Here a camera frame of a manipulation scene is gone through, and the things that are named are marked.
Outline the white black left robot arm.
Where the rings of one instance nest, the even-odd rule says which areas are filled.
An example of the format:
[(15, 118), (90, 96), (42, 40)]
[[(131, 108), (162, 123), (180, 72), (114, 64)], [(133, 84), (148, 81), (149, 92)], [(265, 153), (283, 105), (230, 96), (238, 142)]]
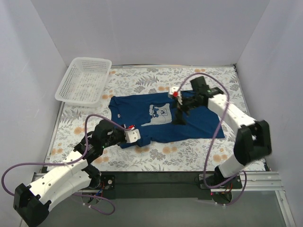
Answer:
[(86, 132), (62, 163), (31, 182), (20, 184), (14, 192), (13, 208), (29, 227), (39, 226), (49, 212), (61, 201), (80, 189), (96, 189), (101, 173), (91, 163), (107, 147), (133, 143), (140, 138), (138, 130), (126, 129), (111, 120), (103, 119), (93, 131)]

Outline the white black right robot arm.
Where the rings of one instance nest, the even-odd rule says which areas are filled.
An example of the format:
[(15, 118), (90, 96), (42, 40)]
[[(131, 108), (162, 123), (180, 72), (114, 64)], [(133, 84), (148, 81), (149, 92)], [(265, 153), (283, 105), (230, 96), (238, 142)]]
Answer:
[(212, 175), (204, 175), (202, 178), (204, 186), (209, 189), (225, 188), (248, 164), (272, 153), (269, 124), (265, 120), (255, 120), (232, 104), (223, 85), (209, 87), (205, 81), (206, 73), (194, 73), (194, 76), (195, 79), (188, 76), (193, 96), (183, 97), (181, 87), (169, 89), (168, 96), (175, 101), (174, 106), (177, 109), (173, 123), (186, 124), (184, 114), (205, 106), (217, 114), (221, 122), (229, 125), (236, 137), (233, 155), (217, 166)]

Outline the blue printed t-shirt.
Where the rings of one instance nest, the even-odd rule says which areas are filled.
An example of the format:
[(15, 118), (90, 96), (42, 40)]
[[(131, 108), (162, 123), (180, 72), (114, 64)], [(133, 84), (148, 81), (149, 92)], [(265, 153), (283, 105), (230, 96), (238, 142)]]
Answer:
[(175, 124), (174, 100), (167, 93), (132, 96), (114, 96), (109, 103), (112, 121), (119, 125), (135, 126), (140, 140), (134, 144), (143, 147), (152, 141), (169, 143), (186, 139), (210, 139), (219, 123), (219, 117), (205, 106), (183, 114), (184, 125)]

